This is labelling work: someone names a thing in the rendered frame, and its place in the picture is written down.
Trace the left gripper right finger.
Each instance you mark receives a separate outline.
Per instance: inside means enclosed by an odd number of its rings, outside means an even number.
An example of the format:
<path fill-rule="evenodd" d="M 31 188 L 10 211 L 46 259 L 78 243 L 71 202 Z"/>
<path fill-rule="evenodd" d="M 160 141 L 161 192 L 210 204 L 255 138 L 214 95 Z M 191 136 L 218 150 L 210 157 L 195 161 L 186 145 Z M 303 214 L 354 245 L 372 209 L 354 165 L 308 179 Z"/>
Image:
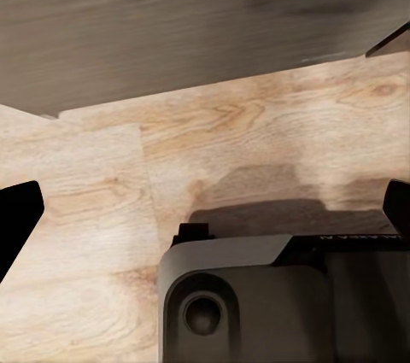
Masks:
<path fill-rule="evenodd" d="M 391 180 L 384 196 L 383 210 L 410 249 L 410 184 Z"/>

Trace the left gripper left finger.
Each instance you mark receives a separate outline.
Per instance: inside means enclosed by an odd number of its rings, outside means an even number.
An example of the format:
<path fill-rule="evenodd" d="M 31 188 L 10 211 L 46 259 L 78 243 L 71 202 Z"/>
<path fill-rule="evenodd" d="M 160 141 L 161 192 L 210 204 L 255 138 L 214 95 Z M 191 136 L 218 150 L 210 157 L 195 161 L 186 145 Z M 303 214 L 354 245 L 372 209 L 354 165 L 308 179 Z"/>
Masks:
<path fill-rule="evenodd" d="M 0 283 L 44 213 L 36 180 L 0 190 Z"/>

